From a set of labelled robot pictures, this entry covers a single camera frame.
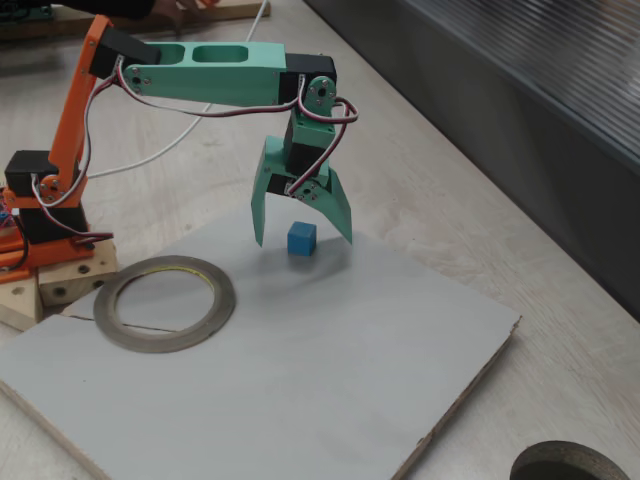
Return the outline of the person's hand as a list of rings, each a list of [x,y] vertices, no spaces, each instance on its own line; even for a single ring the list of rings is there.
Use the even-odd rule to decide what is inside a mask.
[[[187,24],[209,22],[218,4],[219,0],[155,0],[150,15],[167,19],[173,31],[180,35]]]

